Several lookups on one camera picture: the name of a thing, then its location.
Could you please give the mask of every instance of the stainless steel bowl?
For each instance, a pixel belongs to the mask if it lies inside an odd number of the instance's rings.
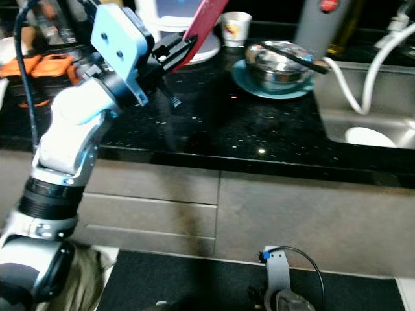
[[[312,62],[311,52],[287,41],[265,41],[266,45],[282,49]],[[245,52],[246,66],[253,80],[267,91],[295,91],[310,79],[313,71],[294,60],[253,44]]]

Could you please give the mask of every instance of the black cable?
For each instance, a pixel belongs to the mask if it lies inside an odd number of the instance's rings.
[[[36,118],[34,113],[34,104],[32,98],[32,91],[30,89],[29,78],[26,73],[25,62],[23,61],[23,53],[21,51],[21,29],[23,28],[23,23],[26,20],[27,12],[30,11],[39,0],[28,0],[26,1],[23,8],[20,9],[18,16],[16,17],[16,22],[14,23],[13,28],[13,37],[14,37],[14,47],[16,49],[16,59],[19,64],[21,80],[23,82],[23,87],[26,92],[27,106],[29,107],[29,118],[30,118],[30,129],[32,132],[32,145],[33,153],[36,152],[38,148],[38,129],[36,126]]]
[[[294,252],[302,255],[313,265],[314,269],[316,270],[316,272],[318,274],[318,278],[320,279],[320,286],[321,286],[321,289],[322,289],[322,311],[324,311],[325,308],[326,308],[326,291],[324,290],[323,278],[322,278],[322,275],[320,273],[320,269],[318,269],[318,266],[316,265],[314,260],[311,259],[311,257],[309,255],[304,253],[302,250],[300,250],[298,248],[294,248],[292,246],[278,246],[276,248],[272,248],[272,249],[269,249],[267,251],[264,251],[263,253],[260,253],[260,257],[262,257],[261,259],[263,260],[263,259],[268,258],[269,254],[271,254],[275,251],[283,251],[284,249],[289,250],[289,251],[294,251]]]

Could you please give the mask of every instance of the sink basin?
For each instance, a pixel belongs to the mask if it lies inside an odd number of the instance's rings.
[[[337,63],[342,68],[351,92],[361,103],[369,65]],[[329,139],[353,143],[346,141],[346,131],[350,128],[367,128],[383,134],[397,148],[415,149],[415,68],[382,66],[375,82],[372,108],[367,115],[354,112],[332,71],[326,75],[316,75],[315,78],[314,95]],[[375,139],[374,142],[371,141],[370,136],[359,144],[382,146]]]

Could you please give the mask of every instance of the red spatula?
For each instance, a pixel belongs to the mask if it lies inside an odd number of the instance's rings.
[[[203,0],[200,4],[192,25],[186,30],[183,40],[187,38],[197,36],[197,42],[186,56],[184,61],[180,63],[175,69],[183,67],[185,64],[190,62],[193,56],[199,51],[199,48],[204,43],[206,37],[211,32],[213,26],[215,26],[220,14],[229,0]]]

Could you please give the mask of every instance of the speckled countertop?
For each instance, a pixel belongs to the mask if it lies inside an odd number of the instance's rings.
[[[415,188],[415,150],[330,141],[312,93],[269,100],[239,88],[230,72],[241,58],[243,49],[223,47],[210,61],[169,75],[182,104],[172,108],[157,92],[149,105],[129,108],[104,136],[100,157]],[[26,113],[5,100],[1,148],[30,150]],[[44,132],[49,107],[37,117]]]

